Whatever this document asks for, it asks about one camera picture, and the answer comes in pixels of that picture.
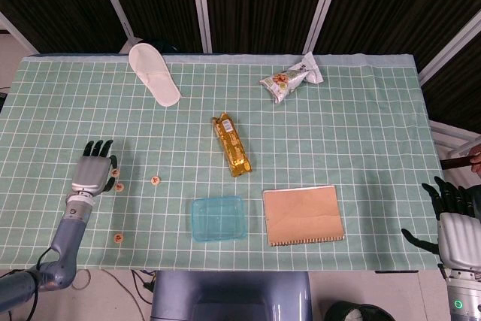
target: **gold wrapper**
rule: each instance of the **gold wrapper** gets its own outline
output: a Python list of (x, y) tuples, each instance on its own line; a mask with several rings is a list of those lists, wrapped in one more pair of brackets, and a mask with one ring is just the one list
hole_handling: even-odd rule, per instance
[(224, 149), (225, 158), (232, 177), (240, 176), (242, 173), (252, 172), (247, 155), (242, 147), (241, 140), (234, 127), (231, 117), (222, 113), (219, 118), (212, 118), (213, 128)]

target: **snack packet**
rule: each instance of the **snack packet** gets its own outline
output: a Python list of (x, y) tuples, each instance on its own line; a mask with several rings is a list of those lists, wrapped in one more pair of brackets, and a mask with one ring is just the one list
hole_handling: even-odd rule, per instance
[(219, 118), (212, 118), (212, 124), (220, 144), (224, 149), (225, 158), (231, 169), (232, 177), (240, 176), (246, 172), (252, 172), (253, 170), (231, 117), (229, 117), (227, 113), (222, 113)]
[(259, 83), (267, 88), (274, 98), (274, 103), (277, 104), (293, 92), (303, 80), (313, 84), (324, 81), (312, 52), (307, 53), (299, 63), (285, 71), (264, 78)]

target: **table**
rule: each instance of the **table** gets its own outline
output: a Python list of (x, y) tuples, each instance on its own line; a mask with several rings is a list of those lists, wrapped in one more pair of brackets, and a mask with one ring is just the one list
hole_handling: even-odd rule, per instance
[[(86, 142), (112, 138), (125, 189), (96, 198), (79, 267), (436, 268), (436, 258), (400, 232), (437, 235), (419, 185), (441, 172), (413, 57), (316, 56), (325, 82), (303, 83), (274, 104), (258, 81), (299, 59), (167, 55), (183, 97), (164, 108), (126, 56), (25, 58), (0, 113), (0, 267), (37, 260)], [(223, 111), (234, 119), (250, 174), (230, 175), (210, 122)], [(322, 184), (336, 185), (346, 240), (269, 247), (262, 190)], [(245, 200), (248, 237), (193, 242), (192, 200), (221, 195)]]

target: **transparent plastic box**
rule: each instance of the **transparent plastic box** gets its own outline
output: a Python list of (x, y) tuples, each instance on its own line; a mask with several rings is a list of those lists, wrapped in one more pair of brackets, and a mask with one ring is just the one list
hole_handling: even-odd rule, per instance
[(225, 241), (245, 238), (247, 221), (241, 197), (201, 198), (192, 203), (194, 241)]

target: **notebook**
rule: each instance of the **notebook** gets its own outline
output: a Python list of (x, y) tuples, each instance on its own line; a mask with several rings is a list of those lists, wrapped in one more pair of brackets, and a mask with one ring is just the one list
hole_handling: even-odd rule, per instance
[(264, 191), (264, 212), (270, 246), (344, 239), (335, 186)]

